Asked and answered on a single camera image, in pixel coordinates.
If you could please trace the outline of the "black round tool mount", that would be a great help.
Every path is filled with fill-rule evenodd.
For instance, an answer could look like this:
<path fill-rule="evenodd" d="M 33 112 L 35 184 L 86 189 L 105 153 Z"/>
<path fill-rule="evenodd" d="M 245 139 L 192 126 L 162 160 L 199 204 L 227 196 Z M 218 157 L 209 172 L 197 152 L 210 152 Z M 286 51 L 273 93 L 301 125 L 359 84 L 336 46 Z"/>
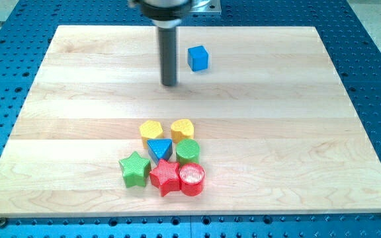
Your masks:
<path fill-rule="evenodd" d="M 192 9 L 192 0 L 128 0 L 159 28 L 175 28 Z"/>

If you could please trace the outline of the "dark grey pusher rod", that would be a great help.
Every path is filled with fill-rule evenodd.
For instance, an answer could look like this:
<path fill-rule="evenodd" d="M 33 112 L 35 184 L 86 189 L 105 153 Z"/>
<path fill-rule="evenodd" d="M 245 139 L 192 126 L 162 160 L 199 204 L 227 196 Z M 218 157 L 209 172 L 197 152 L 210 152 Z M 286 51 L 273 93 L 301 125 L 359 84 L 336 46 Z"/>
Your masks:
<path fill-rule="evenodd" d="M 157 28 L 161 84 L 177 84 L 177 39 L 176 28 Z"/>

